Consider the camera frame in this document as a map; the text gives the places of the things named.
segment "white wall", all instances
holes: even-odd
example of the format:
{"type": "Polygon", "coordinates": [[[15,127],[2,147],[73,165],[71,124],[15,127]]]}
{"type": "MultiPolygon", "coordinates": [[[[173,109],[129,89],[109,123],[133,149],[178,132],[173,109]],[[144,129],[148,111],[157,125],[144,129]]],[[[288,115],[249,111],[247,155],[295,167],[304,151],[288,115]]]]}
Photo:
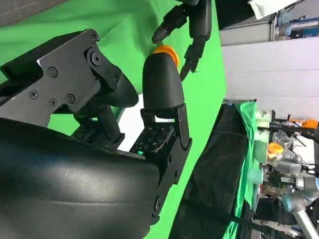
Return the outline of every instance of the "white wall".
{"type": "Polygon", "coordinates": [[[224,46],[228,99],[319,120],[319,37],[224,46]]]}
{"type": "Polygon", "coordinates": [[[306,15],[307,18],[319,17],[319,0],[305,0],[290,11],[292,19],[306,15]]]}

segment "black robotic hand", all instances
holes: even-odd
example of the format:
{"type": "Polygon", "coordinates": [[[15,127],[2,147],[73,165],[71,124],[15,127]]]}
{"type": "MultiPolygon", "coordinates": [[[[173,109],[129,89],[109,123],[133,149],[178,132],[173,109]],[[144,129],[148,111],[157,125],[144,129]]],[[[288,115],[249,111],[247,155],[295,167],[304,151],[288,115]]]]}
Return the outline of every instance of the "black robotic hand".
{"type": "Polygon", "coordinates": [[[175,6],[165,16],[163,23],[155,31],[152,42],[158,44],[169,36],[174,29],[181,28],[189,18],[189,35],[193,43],[185,54],[185,64],[180,72],[183,81],[189,71],[193,73],[202,57],[205,43],[209,40],[212,28],[211,0],[178,0],[181,5],[175,6]]]}
{"type": "Polygon", "coordinates": [[[173,59],[146,59],[144,130],[123,152],[110,106],[138,95],[98,41],[92,29],[58,36],[0,67],[0,238],[141,239],[179,181],[192,139],[173,59]],[[52,114],[80,126],[47,129],[52,114]]]}

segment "table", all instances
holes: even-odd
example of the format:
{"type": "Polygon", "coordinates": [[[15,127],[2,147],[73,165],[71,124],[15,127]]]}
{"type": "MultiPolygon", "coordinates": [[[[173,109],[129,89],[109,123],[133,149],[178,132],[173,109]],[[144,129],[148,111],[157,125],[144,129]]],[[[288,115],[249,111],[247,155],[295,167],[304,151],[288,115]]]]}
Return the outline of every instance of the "table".
{"type": "MultiPolygon", "coordinates": [[[[155,48],[152,34],[162,17],[176,4],[173,0],[69,0],[16,25],[0,28],[0,65],[57,35],[93,28],[101,37],[98,44],[101,52],[122,69],[141,93],[144,60],[155,48]]],[[[193,146],[179,184],[171,188],[160,221],[151,227],[148,239],[168,237],[183,191],[226,92],[215,7],[212,27],[198,72],[189,74],[183,82],[193,146]]],[[[188,25],[174,31],[164,44],[172,46],[183,59],[191,44],[188,25]]],[[[72,116],[55,115],[49,127],[70,135],[77,123],[72,116]]]]}

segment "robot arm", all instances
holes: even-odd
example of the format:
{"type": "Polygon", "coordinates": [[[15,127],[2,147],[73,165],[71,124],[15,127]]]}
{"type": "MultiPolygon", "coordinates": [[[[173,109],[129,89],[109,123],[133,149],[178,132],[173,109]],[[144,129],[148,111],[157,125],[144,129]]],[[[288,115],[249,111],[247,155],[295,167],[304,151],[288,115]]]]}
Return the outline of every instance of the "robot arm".
{"type": "Polygon", "coordinates": [[[306,206],[317,198],[319,198],[319,178],[314,177],[304,177],[303,190],[282,197],[285,209],[295,216],[307,239],[319,239],[319,235],[306,213],[306,206]]]}
{"type": "Polygon", "coordinates": [[[0,85],[5,238],[140,239],[179,181],[192,139],[173,59],[146,59],[145,129],[122,152],[110,106],[133,106],[138,95],[97,41],[93,30],[59,36],[1,67],[8,78],[0,85]],[[47,129],[51,114],[73,114],[80,127],[71,137],[47,129]]]}
{"type": "Polygon", "coordinates": [[[164,16],[163,23],[155,31],[152,42],[158,44],[169,36],[176,28],[181,28],[189,18],[189,35],[193,43],[189,45],[181,70],[180,78],[183,81],[189,71],[193,73],[199,59],[203,55],[206,41],[209,40],[212,28],[211,0],[179,0],[183,4],[175,6],[164,16]]]}

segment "gray robot arm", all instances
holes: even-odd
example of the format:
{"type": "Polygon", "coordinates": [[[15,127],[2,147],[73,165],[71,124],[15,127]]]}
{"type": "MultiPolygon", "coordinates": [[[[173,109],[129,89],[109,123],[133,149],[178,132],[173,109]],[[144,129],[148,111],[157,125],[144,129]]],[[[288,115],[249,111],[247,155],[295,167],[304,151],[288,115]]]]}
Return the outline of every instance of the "gray robot arm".
{"type": "Polygon", "coordinates": [[[306,206],[309,206],[317,198],[319,198],[319,178],[315,177],[304,177],[303,190],[282,197],[284,208],[295,216],[307,239],[319,239],[319,235],[306,213],[306,206]]]}

